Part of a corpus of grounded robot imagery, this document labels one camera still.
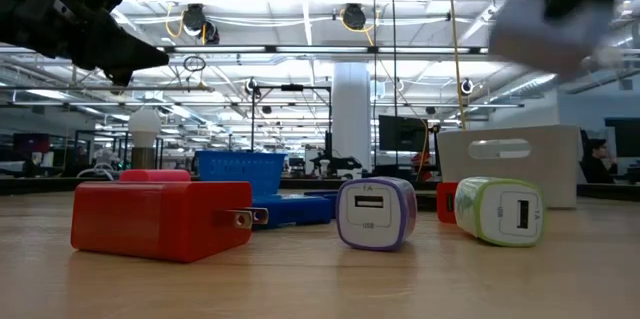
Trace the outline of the maroon screen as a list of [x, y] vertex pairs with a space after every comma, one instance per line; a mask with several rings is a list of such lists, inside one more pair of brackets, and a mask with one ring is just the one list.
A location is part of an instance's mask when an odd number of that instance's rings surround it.
[[14, 133], [13, 150], [22, 154], [47, 153], [50, 135], [44, 133]]

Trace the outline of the large red wall charger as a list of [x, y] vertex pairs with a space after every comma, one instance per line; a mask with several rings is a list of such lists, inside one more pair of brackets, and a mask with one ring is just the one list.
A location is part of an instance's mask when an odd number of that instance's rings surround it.
[[77, 250], [191, 263], [246, 244], [269, 212], [247, 182], [97, 182], [74, 192]]

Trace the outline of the green white USB charger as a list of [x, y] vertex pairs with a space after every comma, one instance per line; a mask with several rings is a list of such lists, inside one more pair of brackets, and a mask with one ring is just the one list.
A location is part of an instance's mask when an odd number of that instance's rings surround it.
[[457, 226], [489, 244], [532, 247], [545, 226], [545, 203], [535, 185], [516, 179], [469, 177], [454, 195]]

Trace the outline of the black aluminium table frame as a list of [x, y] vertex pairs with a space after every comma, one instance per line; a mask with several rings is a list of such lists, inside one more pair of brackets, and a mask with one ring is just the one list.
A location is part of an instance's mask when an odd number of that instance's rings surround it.
[[[82, 182], [103, 182], [101, 178], [0, 178], [0, 195], [73, 191]], [[282, 190], [337, 190], [340, 180], [282, 179]], [[640, 203], [640, 185], [578, 184], [579, 197]]]

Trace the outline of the long ceiling light bar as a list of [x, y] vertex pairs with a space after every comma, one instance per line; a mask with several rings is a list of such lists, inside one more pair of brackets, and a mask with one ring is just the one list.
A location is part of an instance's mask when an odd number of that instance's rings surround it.
[[416, 54], [445, 55], [488, 53], [483, 47], [416, 47], [416, 46], [160, 46], [169, 54]]

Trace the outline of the white bulb on metal base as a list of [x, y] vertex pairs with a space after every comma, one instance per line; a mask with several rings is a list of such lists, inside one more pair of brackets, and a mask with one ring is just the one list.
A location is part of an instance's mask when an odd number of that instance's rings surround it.
[[154, 145], [161, 126], [161, 119], [153, 108], [141, 108], [130, 116], [128, 131], [133, 140], [131, 158], [133, 169], [155, 168]]

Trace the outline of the black monitor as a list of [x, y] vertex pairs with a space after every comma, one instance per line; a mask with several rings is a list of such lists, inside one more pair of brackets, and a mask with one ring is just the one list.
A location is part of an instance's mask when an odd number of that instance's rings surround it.
[[380, 115], [379, 149], [422, 152], [429, 148], [428, 127], [418, 118]]
[[606, 118], [605, 126], [614, 130], [618, 157], [640, 157], [640, 118]]

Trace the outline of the white building pillar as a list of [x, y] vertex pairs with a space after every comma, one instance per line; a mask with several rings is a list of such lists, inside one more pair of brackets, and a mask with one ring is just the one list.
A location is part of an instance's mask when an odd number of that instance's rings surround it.
[[353, 157], [371, 170], [371, 77], [365, 62], [334, 65], [332, 94], [332, 146], [339, 157]]

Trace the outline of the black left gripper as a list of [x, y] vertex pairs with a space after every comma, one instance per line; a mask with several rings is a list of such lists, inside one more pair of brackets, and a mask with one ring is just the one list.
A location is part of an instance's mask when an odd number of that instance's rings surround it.
[[24, 0], [0, 0], [0, 42], [62, 57], [85, 70], [99, 68], [117, 86], [133, 71], [168, 64], [162, 51], [123, 30], [111, 17], [122, 0], [56, 0], [43, 22], [15, 14]]

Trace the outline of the blue plastic basket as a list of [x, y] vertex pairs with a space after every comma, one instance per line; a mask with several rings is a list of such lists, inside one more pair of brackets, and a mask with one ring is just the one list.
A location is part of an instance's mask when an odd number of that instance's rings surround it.
[[199, 151], [199, 179], [249, 182], [254, 195], [274, 195], [279, 190], [285, 157], [280, 153]]

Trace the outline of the person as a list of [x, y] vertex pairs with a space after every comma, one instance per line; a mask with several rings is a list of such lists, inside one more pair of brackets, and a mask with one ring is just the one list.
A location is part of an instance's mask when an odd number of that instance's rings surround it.
[[605, 139], [590, 139], [580, 163], [589, 184], [614, 184], [618, 174], [616, 159], [610, 154]]

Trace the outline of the small red USB charger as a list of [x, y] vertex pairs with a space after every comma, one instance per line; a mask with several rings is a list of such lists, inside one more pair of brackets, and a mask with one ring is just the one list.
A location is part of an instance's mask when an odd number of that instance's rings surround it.
[[455, 224], [456, 182], [442, 182], [436, 187], [436, 211], [440, 222]]

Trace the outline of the blue rectangular block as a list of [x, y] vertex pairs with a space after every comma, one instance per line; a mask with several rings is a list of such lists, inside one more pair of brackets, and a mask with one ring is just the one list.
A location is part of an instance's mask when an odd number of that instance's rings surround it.
[[266, 224], [254, 224], [253, 230], [329, 224], [335, 218], [336, 198], [336, 191], [255, 196], [253, 205], [266, 209], [269, 219]]

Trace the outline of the white plastic bin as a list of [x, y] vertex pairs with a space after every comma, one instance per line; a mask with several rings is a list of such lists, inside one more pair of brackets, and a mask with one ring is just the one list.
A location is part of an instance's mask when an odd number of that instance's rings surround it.
[[547, 207], [573, 209], [579, 140], [579, 128], [571, 125], [441, 132], [437, 141], [442, 180], [518, 179], [538, 186]]

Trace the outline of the purple white USB charger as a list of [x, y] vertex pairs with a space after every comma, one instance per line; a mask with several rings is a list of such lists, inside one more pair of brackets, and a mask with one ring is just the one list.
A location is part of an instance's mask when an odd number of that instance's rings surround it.
[[354, 179], [340, 187], [335, 213], [339, 237], [346, 245], [359, 250], [397, 251], [416, 226], [416, 193], [405, 179]]

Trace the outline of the black frame stand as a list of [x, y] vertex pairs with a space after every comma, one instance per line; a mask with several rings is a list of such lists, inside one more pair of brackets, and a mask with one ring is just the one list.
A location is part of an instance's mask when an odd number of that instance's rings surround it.
[[[251, 133], [250, 133], [250, 149], [251, 153], [255, 152], [255, 120], [256, 120], [256, 106], [258, 104], [256, 100], [256, 91], [258, 89], [265, 89], [265, 92], [261, 96], [262, 99], [265, 99], [273, 90], [279, 90], [282, 92], [301, 92], [304, 93], [306, 90], [309, 90], [316, 94], [324, 105], [328, 108], [328, 122], [329, 127], [327, 133], [325, 134], [325, 154], [328, 157], [332, 156], [333, 153], [333, 99], [331, 88], [328, 86], [316, 86], [316, 85], [302, 85], [302, 84], [282, 84], [282, 85], [258, 85], [254, 80], [251, 81], [253, 84], [252, 92], [251, 92]], [[328, 99], [324, 100], [320, 94], [319, 90], [325, 90], [328, 93]]]

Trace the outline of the pink red cube charger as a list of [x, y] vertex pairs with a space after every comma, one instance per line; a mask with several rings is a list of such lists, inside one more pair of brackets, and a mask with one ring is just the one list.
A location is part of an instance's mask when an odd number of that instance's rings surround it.
[[183, 169], [130, 169], [119, 176], [121, 182], [190, 182], [191, 174]]

